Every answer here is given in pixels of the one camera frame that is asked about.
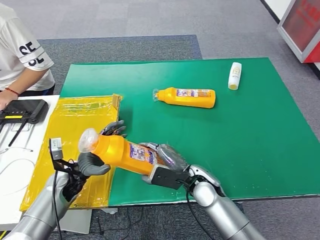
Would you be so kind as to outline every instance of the white cable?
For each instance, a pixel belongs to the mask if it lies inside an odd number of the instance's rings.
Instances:
[[[30,162],[30,163],[32,163],[32,164],[33,165],[33,168],[35,167],[35,164],[34,164],[32,161],[31,161],[31,160],[29,160],[29,159],[26,159],[26,158],[18,158],[18,159],[16,159],[16,160],[11,161],[11,163],[9,163],[9,164],[8,164],[7,166],[5,166],[4,169],[2,169],[2,171],[0,171],[0,175],[1,175],[2,173],[3,173],[5,170],[6,170],[8,167],[9,167],[10,165],[11,165],[11,164],[13,164],[13,163],[14,163],[14,162],[20,161],[20,160],[26,160],[26,161]],[[11,192],[11,193],[3,194],[3,195],[2,195],[2,196],[8,196],[8,195],[11,195],[11,194],[15,194],[15,193],[17,193],[17,192],[19,192],[19,191],[21,191],[21,190],[23,190],[23,189],[25,189],[25,188],[28,187],[28,185],[29,185],[29,183],[28,183],[28,184],[26,184],[26,186],[24,186],[24,187],[21,188],[21,189],[19,189],[19,190],[17,190],[17,191],[14,191],[14,192]]]
[[[4,154],[4,153],[5,153],[5,152],[7,152],[8,150],[10,150],[10,149],[24,149],[24,150],[27,150],[27,151],[29,151],[29,152],[33,152],[32,149],[29,149],[29,148],[25,148],[25,147],[20,147],[20,146],[11,146],[11,147],[9,147],[9,148],[5,148],[4,150],[0,150],[0,155]]]

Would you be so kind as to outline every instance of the white bottle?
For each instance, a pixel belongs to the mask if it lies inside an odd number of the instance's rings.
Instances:
[[[240,75],[242,75],[242,64],[238,62],[232,63],[229,75],[228,88],[231,90],[238,90],[238,87],[239,87]]]

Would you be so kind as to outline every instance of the green mat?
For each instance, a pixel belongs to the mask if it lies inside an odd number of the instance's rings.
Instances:
[[[228,89],[232,62],[239,88]],[[214,89],[214,108],[153,102],[152,90]],[[320,194],[320,144],[268,58],[72,64],[61,97],[121,94],[134,143],[168,143],[220,180],[232,199]],[[117,169],[110,206],[185,200]]]

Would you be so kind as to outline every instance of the yellow plastic sheet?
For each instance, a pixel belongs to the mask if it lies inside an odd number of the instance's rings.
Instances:
[[[88,128],[100,132],[118,120],[120,96],[60,98],[50,117],[32,177],[26,189],[20,211],[26,211],[54,173],[49,153],[50,138],[61,138],[63,159],[76,160],[78,142]],[[91,176],[72,203],[72,208],[99,208],[108,206],[111,183],[115,172],[112,168],[103,176]]]

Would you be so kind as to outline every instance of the orange plastic bottle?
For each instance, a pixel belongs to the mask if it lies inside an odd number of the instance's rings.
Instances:
[[[211,89],[182,89],[168,87],[153,90],[153,100],[167,104],[211,109],[216,102],[216,92]]]
[[[163,164],[152,149],[132,143],[119,135],[98,135],[94,128],[88,128],[81,136],[78,150],[97,155],[106,164],[143,175],[151,173],[155,164]]]

